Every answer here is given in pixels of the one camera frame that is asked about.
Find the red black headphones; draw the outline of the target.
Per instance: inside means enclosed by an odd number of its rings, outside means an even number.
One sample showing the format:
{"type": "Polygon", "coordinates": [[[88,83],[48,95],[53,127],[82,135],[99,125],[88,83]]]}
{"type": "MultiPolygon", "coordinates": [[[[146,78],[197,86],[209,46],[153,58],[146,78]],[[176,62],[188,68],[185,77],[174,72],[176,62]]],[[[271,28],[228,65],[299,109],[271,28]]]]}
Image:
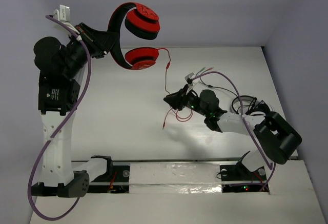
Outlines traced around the red black headphones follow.
{"type": "Polygon", "coordinates": [[[160,31],[158,14],[150,7],[137,2],[119,5],[110,17],[107,31],[117,34],[110,54],[115,62],[127,70],[143,70],[156,64],[159,52],[153,47],[139,47],[123,54],[120,45],[121,26],[134,36],[154,40],[160,31]]]}

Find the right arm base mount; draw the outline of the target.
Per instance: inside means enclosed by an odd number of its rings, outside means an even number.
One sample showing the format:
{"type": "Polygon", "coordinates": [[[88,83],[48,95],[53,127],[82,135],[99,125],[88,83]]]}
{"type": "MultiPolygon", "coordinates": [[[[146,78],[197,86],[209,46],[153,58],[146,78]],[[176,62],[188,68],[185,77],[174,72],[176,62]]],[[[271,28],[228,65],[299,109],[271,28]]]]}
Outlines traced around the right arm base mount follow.
{"type": "Polygon", "coordinates": [[[269,192],[268,186],[262,189],[267,180],[264,166],[250,171],[242,164],[249,153],[245,153],[235,164],[219,167],[216,178],[223,182],[223,193],[269,192]]]}

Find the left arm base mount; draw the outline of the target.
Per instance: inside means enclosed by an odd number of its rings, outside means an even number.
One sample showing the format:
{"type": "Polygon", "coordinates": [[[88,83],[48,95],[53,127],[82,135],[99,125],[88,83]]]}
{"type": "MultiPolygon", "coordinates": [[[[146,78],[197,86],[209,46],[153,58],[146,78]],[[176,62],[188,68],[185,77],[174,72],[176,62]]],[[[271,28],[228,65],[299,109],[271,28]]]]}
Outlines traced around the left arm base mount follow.
{"type": "Polygon", "coordinates": [[[74,171],[85,171],[89,181],[84,182],[88,193],[129,193],[130,165],[115,162],[109,156],[92,156],[88,161],[72,161],[74,171]]]}

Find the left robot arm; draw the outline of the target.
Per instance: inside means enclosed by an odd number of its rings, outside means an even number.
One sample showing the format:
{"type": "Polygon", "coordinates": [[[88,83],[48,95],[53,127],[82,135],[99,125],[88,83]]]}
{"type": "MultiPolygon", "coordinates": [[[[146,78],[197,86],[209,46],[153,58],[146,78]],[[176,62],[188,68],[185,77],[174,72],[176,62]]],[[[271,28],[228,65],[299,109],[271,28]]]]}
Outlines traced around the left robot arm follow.
{"type": "Polygon", "coordinates": [[[32,196],[81,198],[89,183],[114,174],[111,158],[93,156],[80,167],[71,163],[72,125],[77,107],[91,78],[91,59],[104,57],[115,45],[118,34],[98,31],[85,24],[68,26],[70,40],[63,45],[47,36],[34,45],[39,69],[38,110],[44,126],[44,145],[36,160],[42,166],[37,183],[29,183],[32,196]]]}

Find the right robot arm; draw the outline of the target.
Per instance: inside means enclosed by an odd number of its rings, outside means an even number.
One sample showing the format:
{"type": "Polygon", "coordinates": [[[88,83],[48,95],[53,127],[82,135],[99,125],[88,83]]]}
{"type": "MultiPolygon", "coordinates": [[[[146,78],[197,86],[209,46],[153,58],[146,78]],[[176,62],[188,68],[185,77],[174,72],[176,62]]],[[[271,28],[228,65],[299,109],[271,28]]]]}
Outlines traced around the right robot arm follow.
{"type": "Polygon", "coordinates": [[[195,94],[190,87],[164,97],[171,108],[189,108],[204,117],[212,131],[248,135],[256,150],[245,153],[237,163],[237,175],[249,179],[259,168],[284,165],[302,143],[300,134],[277,112],[264,116],[234,114],[219,107],[219,99],[209,89],[195,94]]]}

